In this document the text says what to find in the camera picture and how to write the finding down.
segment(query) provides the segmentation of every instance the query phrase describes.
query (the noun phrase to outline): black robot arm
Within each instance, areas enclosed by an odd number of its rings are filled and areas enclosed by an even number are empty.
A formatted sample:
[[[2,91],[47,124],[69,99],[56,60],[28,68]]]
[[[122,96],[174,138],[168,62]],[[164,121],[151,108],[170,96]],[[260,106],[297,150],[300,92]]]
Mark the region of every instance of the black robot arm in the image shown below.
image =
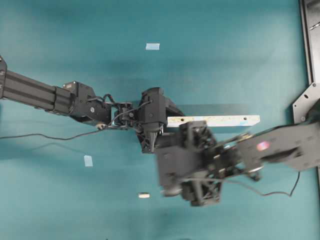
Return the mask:
[[[96,96],[92,87],[77,81],[66,83],[61,88],[9,71],[1,56],[0,99],[69,116],[100,130],[133,128],[143,153],[154,152],[156,138],[167,125],[167,117],[184,115],[159,87],[144,91],[139,106],[133,108],[131,102],[115,102],[110,94]],[[112,108],[116,109],[114,118]]]

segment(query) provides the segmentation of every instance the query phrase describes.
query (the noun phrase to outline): red light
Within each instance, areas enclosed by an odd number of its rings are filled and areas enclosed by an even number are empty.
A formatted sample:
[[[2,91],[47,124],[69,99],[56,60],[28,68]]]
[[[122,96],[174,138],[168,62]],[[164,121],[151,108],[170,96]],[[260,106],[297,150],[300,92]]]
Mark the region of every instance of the red light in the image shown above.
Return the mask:
[[[256,146],[256,149],[260,152],[268,149],[270,147],[270,142],[268,141],[262,141],[260,142],[257,146]]]

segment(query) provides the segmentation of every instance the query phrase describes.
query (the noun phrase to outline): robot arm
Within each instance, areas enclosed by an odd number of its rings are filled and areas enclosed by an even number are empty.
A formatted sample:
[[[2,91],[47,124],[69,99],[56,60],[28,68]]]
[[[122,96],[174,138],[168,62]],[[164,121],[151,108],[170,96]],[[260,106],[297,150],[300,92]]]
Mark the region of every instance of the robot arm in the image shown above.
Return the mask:
[[[320,165],[320,101],[305,122],[217,142],[205,121],[187,122],[156,142],[159,183],[166,197],[181,195],[192,206],[220,202],[223,182],[238,175],[260,179],[264,162],[303,171]]]
[[[0,99],[69,116],[101,130],[133,128],[143,153],[154,152],[156,138],[167,125],[167,117],[184,116],[159,87],[144,91],[138,108],[133,108],[131,102],[114,102],[112,97],[111,102],[105,102],[107,96],[110,97],[109,94],[103,98],[96,96],[92,87],[77,81],[61,88],[22,76],[7,70],[7,64],[0,56]],[[113,119],[112,108],[116,108]]]

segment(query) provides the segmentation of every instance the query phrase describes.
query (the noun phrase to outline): black cable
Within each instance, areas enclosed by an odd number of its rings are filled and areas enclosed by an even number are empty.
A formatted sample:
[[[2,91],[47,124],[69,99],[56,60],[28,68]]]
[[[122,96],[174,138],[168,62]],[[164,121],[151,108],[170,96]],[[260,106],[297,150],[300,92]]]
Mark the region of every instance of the black cable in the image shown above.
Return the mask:
[[[295,181],[295,184],[291,190],[290,193],[287,193],[285,191],[272,191],[272,192],[268,192],[268,193],[262,193],[260,192],[259,190],[255,189],[254,187],[248,185],[248,184],[245,184],[241,181],[237,181],[237,180],[228,180],[228,179],[220,179],[220,178],[182,178],[181,180],[185,181],[185,182],[188,182],[188,181],[203,181],[203,182],[226,182],[226,183],[230,183],[230,184],[239,184],[241,185],[242,187],[246,188],[246,189],[249,189],[251,191],[253,191],[254,193],[262,196],[262,197],[267,197],[267,196],[270,196],[270,195],[275,195],[275,194],[283,194],[283,195],[286,195],[288,197],[291,197],[297,187],[297,184],[299,182],[299,179],[300,179],[300,172],[298,172],[298,177]]]
[[[107,93],[107,94],[105,94],[104,96],[103,96],[103,101],[105,102],[106,101],[106,98],[109,98],[109,100],[110,100],[110,102],[112,102],[113,104],[115,104],[116,102],[115,102],[115,100],[114,100],[114,98],[111,96],[111,94],[109,94],[109,93]]]
[[[89,132],[81,133],[81,134],[78,134],[78,135],[75,135],[75,136],[72,136],[72,137],[67,137],[67,138],[47,136],[47,135],[44,135],[44,134],[42,134],[42,133],[31,133],[31,134],[17,135],[17,136],[1,136],[1,137],[0,137],[0,140],[2,140],[2,139],[24,138],[24,137],[31,137],[31,136],[41,136],[41,137],[44,137],[44,138],[46,138],[46,139],[68,141],[68,140],[72,140],[72,139],[75,139],[75,138],[78,138],[78,137],[81,137],[81,136],[86,136],[86,135],[90,135],[90,134],[96,134],[96,133],[99,133],[99,132],[101,132],[101,131],[107,130],[107,129],[109,129],[108,127],[110,127],[110,126],[112,125],[112,123],[114,122],[114,120],[116,120],[116,119],[117,119],[118,117],[120,117],[121,115],[127,114],[127,113],[132,112],[132,111],[135,111],[135,110],[138,110],[138,109],[140,109],[141,107],[143,107],[144,105],[149,104],[149,103],[150,103],[150,102],[147,101],[147,102],[141,104],[140,106],[138,106],[137,108],[133,108],[133,109],[131,109],[131,110],[128,110],[128,111],[125,111],[125,112],[122,112],[122,113],[118,114],[117,116],[115,116],[115,117],[111,120],[111,122],[107,125],[107,127],[104,128],[104,129],[102,129],[102,130],[89,131]]]

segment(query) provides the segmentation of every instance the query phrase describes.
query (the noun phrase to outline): teal tabletop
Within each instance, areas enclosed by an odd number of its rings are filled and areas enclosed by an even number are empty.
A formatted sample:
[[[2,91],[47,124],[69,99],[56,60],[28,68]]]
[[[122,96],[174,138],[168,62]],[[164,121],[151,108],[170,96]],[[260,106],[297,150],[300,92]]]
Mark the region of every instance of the teal tabletop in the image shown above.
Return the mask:
[[[213,128],[218,140],[292,123],[290,106],[308,85],[298,0],[2,0],[0,9],[0,54],[11,71],[60,87],[79,81],[119,102],[161,87],[189,116],[260,115],[253,127]],[[0,136],[93,130],[0,101]],[[291,198],[225,183],[220,204],[190,207],[162,196],[155,156],[136,138],[129,130],[1,140],[0,239],[320,238],[314,169]],[[261,174],[236,179],[266,193],[290,191],[297,177],[284,164]]]

